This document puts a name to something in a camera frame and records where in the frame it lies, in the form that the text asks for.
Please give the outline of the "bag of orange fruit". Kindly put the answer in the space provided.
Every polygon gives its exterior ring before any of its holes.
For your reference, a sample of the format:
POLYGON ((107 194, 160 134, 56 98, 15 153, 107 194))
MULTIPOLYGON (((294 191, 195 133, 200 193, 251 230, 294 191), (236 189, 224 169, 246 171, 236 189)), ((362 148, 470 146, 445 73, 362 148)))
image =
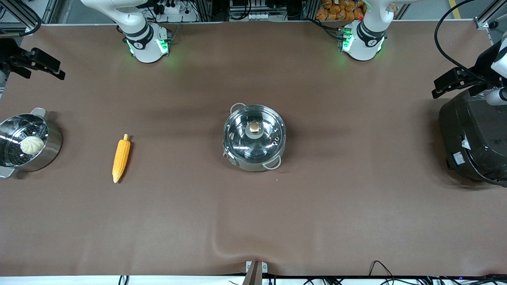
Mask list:
POLYGON ((362 0, 320 0, 315 19, 318 21, 362 20, 368 7, 362 0))

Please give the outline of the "steel steamer pot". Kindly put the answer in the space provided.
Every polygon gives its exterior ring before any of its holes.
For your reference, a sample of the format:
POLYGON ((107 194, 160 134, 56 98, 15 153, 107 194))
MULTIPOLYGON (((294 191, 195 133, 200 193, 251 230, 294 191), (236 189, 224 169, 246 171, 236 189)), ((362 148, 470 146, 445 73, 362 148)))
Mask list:
POLYGON ((57 157, 61 146, 62 133, 48 120, 44 108, 9 117, 0 123, 0 178, 31 173, 48 166, 57 157), (20 142, 30 136, 40 137, 45 143, 36 155, 24 154, 20 148, 20 142))

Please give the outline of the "yellow corn cob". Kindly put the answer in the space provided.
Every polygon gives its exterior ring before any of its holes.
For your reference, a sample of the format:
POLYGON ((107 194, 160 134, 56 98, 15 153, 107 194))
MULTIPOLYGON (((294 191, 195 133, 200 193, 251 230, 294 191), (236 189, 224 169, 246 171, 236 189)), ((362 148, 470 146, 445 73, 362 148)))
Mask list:
POLYGON ((114 183, 118 183, 123 176, 126 164, 128 162, 130 147, 131 142, 129 141, 129 135, 125 134, 116 145, 116 151, 112 166, 112 180, 114 183))

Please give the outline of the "black rice cooker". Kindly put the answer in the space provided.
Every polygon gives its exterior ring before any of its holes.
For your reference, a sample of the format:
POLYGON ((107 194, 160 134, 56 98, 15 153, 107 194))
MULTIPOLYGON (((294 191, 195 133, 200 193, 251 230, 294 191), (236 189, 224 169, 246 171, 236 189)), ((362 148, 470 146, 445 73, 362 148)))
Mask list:
POLYGON ((446 164, 469 180, 507 188, 507 105, 465 91, 440 108, 446 164))

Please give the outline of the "aluminium frame rail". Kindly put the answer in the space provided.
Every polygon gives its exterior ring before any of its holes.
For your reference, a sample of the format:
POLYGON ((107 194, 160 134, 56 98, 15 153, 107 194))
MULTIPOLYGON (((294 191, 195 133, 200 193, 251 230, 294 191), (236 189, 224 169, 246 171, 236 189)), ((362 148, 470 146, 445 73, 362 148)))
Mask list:
POLYGON ((0 28, 33 29, 54 23, 67 0, 0 0, 0 28))
POLYGON ((495 29, 502 18, 507 17, 507 0, 491 0, 491 3, 474 18, 478 30, 495 29))

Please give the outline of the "white power strip with plugs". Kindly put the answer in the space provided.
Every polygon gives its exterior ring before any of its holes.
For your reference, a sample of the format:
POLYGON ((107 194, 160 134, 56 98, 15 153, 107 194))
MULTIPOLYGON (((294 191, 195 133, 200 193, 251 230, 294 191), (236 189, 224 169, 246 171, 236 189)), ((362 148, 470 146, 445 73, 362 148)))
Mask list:
POLYGON ((153 0, 151 13, 157 22, 198 22, 200 16, 190 0, 153 0))

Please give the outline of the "white socket strip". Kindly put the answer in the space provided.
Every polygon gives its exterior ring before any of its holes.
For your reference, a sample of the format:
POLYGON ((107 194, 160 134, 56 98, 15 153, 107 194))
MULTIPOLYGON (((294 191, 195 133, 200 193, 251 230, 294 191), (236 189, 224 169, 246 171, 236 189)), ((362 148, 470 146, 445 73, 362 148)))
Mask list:
POLYGON ((244 11, 232 11, 229 16, 229 21, 268 21, 270 18, 269 13, 263 13, 262 11, 254 11, 246 14, 244 11))

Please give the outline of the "brown table mat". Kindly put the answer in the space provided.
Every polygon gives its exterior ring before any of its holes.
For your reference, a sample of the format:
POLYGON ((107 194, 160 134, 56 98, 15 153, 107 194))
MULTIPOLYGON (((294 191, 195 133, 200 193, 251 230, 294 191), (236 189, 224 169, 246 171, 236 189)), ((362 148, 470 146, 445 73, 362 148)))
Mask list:
POLYGON ((0 179, 0 276, 507 274, 507 189, 445 164, 435 26, 360 63, 308 22, 186 24, 154 64, 112 25, 42 27, 22 47, 65 80, 11 76, 0 121, 45 108, 63 145, 0 179))

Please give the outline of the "metal mat clamp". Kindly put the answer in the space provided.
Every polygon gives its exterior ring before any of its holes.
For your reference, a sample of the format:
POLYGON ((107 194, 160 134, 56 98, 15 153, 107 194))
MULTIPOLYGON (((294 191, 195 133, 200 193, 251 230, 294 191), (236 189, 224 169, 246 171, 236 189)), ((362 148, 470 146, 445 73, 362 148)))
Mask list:
POLYGON ((242 285, 263 285, 263 274, 267 273, 267 263, 262 261, 247 261, 246 276, 242 285))

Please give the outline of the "white steamed bun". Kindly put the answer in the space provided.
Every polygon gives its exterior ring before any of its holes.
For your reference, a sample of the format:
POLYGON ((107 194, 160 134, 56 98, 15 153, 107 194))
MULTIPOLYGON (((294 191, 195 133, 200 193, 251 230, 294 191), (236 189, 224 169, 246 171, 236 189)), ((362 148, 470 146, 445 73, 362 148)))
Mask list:
POLYGON ((30 136, 25 137, 20 142, 21 151, 27 155, 36 155, 42 151, 45 142, 40 137, 30 136))

